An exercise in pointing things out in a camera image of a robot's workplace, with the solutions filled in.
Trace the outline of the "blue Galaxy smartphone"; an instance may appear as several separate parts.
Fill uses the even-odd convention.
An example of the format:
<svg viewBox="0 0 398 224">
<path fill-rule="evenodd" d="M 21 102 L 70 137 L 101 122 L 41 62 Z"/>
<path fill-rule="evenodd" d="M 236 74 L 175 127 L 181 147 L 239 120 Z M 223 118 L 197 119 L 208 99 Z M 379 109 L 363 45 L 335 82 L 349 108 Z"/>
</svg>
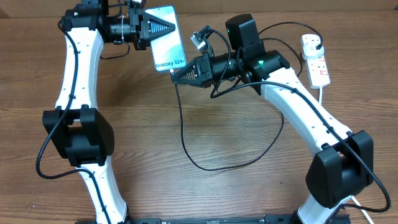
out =
<svg viewBox="0 0 398 224">
<path fill-rule="evenodd" d="M 145 10 L 146 13 L 158 17 L 174 25 L 171 33 L 158 37 L 150 42 L 155 70 L 165 72 L 186 66 L 187 61 L 179 31 L 177 14 L 172 5 L 153 7 Z"/>
</svg>

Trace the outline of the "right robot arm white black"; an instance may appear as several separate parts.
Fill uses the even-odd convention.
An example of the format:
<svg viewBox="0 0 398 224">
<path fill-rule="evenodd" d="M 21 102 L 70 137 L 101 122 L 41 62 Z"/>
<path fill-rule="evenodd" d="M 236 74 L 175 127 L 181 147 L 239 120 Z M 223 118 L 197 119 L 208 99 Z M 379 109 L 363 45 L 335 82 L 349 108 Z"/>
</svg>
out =
<svg viewBox="0 0 398 224">
<path fill-rule="evenodd" d="M 267 51 L 250 14 L 226 22 L 227 51 L 215 55 L 208 41 L 214 30 L 206 26 L 192 41 L 201 52 L 172 75 L 176 85 L 212 87 L 221 95 L 222 81 L 236 79 L 235 90 L 250 86 L 271 102 L 292 124 L 309 148 L 313 160 L 305 181 L 306 202 L 288 216 L 290 223 L 343 223 L 338 212 L 350 199 L 376 181 L 374 143 L 365 131 L 352 132 L 335 119 L 305 89 L 290 63 L 276 50 Z"/>
</svg>

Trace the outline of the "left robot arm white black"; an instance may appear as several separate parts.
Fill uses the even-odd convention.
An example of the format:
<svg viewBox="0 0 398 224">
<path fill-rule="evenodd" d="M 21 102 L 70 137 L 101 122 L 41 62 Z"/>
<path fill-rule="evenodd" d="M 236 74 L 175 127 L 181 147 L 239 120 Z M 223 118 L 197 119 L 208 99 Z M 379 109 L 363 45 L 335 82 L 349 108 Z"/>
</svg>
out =
<svg viewBox="0 0 398 224">
<path fill-rule="evenodd" d="M 44 111 L 46 143 L 81 175 L 96 211 L 96 223 L 132 223 L 112 167 L 114 131 L 97 104 L 98 64 L 106 43 L 145 50 L 153 40 L 177 31 L 175 21 L 144 10 L 144 1 L 118 4 L 128 14 L 109 13 L 107 1 L 82 1 L 65 12 L 58 28 L 67 56 L 55 108 Z"/>
</svg>

